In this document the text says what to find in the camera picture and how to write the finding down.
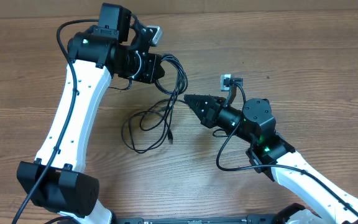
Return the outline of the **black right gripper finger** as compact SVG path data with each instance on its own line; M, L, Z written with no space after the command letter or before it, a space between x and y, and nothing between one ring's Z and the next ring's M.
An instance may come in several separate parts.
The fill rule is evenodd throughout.
M218 98L211 95L184 95L184 101L188 106L216 105Z
M193 110L201 123L213 123L213 104L208 102L191 102L190 108Z

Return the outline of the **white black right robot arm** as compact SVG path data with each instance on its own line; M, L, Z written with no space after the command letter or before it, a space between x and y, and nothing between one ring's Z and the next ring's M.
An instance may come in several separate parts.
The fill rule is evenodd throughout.
M247 141L250 168L292 191L324 222L358 223L358 198L321 175L277 132L268 100L246 100L240 110L218 96L185 95L184 100L203 126Z

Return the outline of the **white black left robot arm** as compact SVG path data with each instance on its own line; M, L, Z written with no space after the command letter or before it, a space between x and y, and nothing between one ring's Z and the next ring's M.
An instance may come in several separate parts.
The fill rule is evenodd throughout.
M34 161L17 169L26 202L70 223L114 222L99 201L98 179L85 174L90 132L113 76L143 83L163 77L162 56L149 51L161 36L158 26L145 26L130 10L104 3L99 18L61 46L68 65L56 115Z

